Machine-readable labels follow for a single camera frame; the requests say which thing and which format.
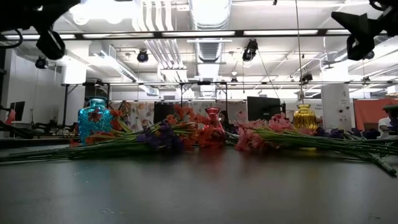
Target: person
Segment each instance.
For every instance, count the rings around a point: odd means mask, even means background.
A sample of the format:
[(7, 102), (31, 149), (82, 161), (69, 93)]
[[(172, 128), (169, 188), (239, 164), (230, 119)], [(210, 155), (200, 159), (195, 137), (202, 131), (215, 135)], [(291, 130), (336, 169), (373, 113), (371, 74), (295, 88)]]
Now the person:
[(227, 111), (220, 111), (218, 115), (220, 119), (220, 123), (223, 126), (224, 130), (229, 133), (234, 133), (234, 126), (229, 123), (228, 112)]
[(386, 105), (383, 107), (388, 116), (379, 120), (380, 139), (396, 137), (396, 135), (390, 135), (390, 133), (398, 128), (397, 109), (397, 105)]

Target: table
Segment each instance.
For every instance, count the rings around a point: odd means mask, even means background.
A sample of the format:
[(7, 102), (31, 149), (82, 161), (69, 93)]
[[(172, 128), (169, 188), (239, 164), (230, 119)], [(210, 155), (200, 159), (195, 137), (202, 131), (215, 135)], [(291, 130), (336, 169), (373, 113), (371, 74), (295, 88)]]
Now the table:
[(251, 156), (0, 164), (0, 223), (397, 223), (398, 181), (373, 164)]

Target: blue vase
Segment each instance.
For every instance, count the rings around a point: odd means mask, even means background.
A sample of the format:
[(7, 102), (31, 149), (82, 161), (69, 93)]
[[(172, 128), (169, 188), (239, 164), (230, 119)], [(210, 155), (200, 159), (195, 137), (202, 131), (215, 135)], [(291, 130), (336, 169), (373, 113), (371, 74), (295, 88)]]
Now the blue vase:
[(81, 142), (97, 132), (108, 133), (112, 130), (111, 120), (113, 116), (110, 110), (105, 108), (106, 98), (94, 97), (90, 100), (90, 106), (79, 111), (78, 127)]

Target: computer monitor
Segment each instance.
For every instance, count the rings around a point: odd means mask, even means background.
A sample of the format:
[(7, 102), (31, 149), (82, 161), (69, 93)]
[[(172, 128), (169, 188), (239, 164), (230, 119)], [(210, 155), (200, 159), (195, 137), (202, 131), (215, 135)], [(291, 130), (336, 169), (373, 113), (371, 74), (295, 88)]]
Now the computer monitor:
[(10, 108), (15, 111), (15, 121), (22, 121), (22, 115), (24, 114), (25, 101), (11, 103)]
[(248, 96), (248, 120), (270, 120), (275, 114), (280, 114), (280, 99)]

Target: yellow vase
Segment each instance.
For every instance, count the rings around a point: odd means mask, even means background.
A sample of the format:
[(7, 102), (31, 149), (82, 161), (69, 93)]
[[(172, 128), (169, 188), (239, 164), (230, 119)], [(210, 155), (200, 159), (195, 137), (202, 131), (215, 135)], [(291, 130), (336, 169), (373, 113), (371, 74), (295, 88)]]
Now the yellow vase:
[(297, 105), (298, 111), (294, 112), (293, 125), (295, 129), (309, 128), (316, 130), (318, 128), (317, 117), (310, 110), (311, 105)]

